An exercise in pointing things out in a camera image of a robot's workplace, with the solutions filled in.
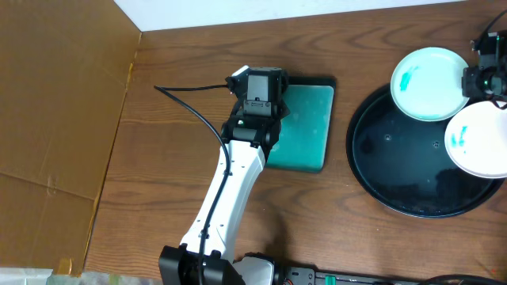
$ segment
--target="white plate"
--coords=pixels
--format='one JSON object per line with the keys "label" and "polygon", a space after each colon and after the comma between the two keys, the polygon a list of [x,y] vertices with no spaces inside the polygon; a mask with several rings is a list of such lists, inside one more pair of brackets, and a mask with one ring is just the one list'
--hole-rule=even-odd
{"label": "white plate", "polygon": [[422,121],[445,120],[468,102],[461,78],[467,63],[455,52],[427,47],[406,56],[391,78],[391,94],[408,116]]}
{"label": "white plate", "polygon": [[472,175],[507,177],[507,110],[489,101],[466,107],[447,126],[445,149],[454,163]]}

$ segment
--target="black motor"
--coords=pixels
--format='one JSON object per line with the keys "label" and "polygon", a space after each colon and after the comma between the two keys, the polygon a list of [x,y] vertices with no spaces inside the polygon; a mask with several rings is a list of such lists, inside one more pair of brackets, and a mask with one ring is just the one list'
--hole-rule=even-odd
{"label": "black motor", "polygon": [[503,11],[487,26],[481,36],[472,41],[472,50],[479,55],[478,66],[465,68],[462,85],[465,97],[492,101],[495,106],[502,107],[497,101],[507,102],[507,31],[490,32],[494,23],[502,17]]}

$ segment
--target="teal paint mark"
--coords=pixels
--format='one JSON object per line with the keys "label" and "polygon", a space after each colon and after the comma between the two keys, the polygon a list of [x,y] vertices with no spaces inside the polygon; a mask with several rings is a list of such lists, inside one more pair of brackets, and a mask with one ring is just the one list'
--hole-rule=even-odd
{"label": "teal paint mark", "polygon": [[463,136],[467,132],[467,129],[468,129],[468,126],[463,126],[461,128],[461,136],[459,137],[459,146],[464,146],[465,145],[465,140],[463,139]]}
{"label": "teal paint mark", "polygon": [[456,136],[454,134],[452,134],[452,137],[451,137],[451,146],[452,147],[458,146],[458,142],[456,141]]}
{"label": "teal paint mark", "polygon": [[416,66],[415,68],[412,66],[406,73],[403,74],[402,82],[399,85],[402,91],[406,91],[406,89],[409,87],[410,79],[412,79],[412,74],[414,74],[414,72],[418,69],[419,66]]}

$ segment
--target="wire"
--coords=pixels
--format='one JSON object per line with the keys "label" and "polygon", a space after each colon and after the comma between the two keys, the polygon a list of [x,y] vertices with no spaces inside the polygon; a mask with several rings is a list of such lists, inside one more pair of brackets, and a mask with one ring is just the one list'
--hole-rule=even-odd
{"label": "wire", "polygon": [[486,29],[484,30],[484,32],[482,32],[481,36],[479,37],[478,39],[478,42],[477,44],[475,45],[475,50],[479,49],[479,47],[481,46],[482,44],[482,41],[484,40],[484,38],[487,36],[488,32],[490,32],[490,29],[491,27],[493,27],[494,23],[496,23],[498,21],[498,19],[500,19],[505,13],[507,13],[507,9],[502,11],[497,17],[495,17],[489,24],[488,26],[486,27]]}
{"label": "wire", "polygon": [[427,279],[426,281],[419,283],[419,285],[442,284],[444,282],[452,281],[452,280],[462,280],[462,281],[467,281],[467,282],[476,283],[476,284],[484,284],[484,285],[505,285],[505,283],[503,283],[501,281],[497,281],[495,279],[489,279],[489,278],[473,276],[473,275],[460,275],[460,274],[441,275],[441,276],[433,277],[431,279]]}
{"label": "wire", "polygon": [[210,130],[212,130],[215,137],[219,140],[220,146],[223,149],[223,154],[225,155],[225,171],[223,172],[223,179],[222,183],[220,183],[219,190],[216,193],[215,199],[213,200],[212,206],[209,208],[208,216],[206,217],[206,221],[204,222],[204,227],[202,231],[200,232],[200,244],[199,244],[199,253],[197,254],[197,275],[199,277],[199,285],[204,285],[204,269],[203,269],[203,259],[204,259],[204,244],[206,243],[206,238],[208,237],[208,227],[209,223],[212,220],[213,212],[215,211],[216,204],[219,202],[220,195],[222,194],[223,187],[225,186],[225,183],[227,182],[227,178],[229,177],[229,173],[231,172],[231,158],[229,157],[229,151],[227,151],[227,148],[225,146],[225,143],[223,143],[222,137],[220,136],[219,132],[211,125],[206,118],[204,118],[201,114],[199,114],[198,111],[196,111],[194,108],[190,107],[188,104],[186,104],[184,101],[181,101],[180,99],[176,98],[173,94],[167,92],[166,90],[176,90],[178,91],[196,91],[196,90],[206,90],[206,89],[213,89],[213,88],[221,88],[224,87],[223,85],[212,85],[207,87],[197,87],[197,88],[166,88],[166,87],[160,87],[160,86],[154,86],[154,88],[166,95],[167,97],[173,99],[181,106],[185,107],[187,110],[189,110],[192,114],[196,115],[197,118],[199,118],[203,123],[209,127]]}
{"label": "wire", "polygon": [[159,87],[161,89],[164,89],[165,91],[201,91],[201,90],[209,90],[209,89],[216,89],[216,88],[229,88],[227,84],[220,84],[220,85],[210,85],[210,86],[204,86],[204,87],[192,87],[192,88],[172,88],[172,87]]}

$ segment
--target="black round tray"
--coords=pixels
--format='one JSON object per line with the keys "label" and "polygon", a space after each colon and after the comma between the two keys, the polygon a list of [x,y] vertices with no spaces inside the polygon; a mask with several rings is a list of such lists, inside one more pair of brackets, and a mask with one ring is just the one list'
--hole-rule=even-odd
{"label": "black round tray", "polygon": [[396,107],[389,85],[376,90],[347,131],[356,179],[380,203],[407,215],[445,218],[476,208],[504,180],[474,177],[452,162],[444,145],[449,120],[414,120]]}

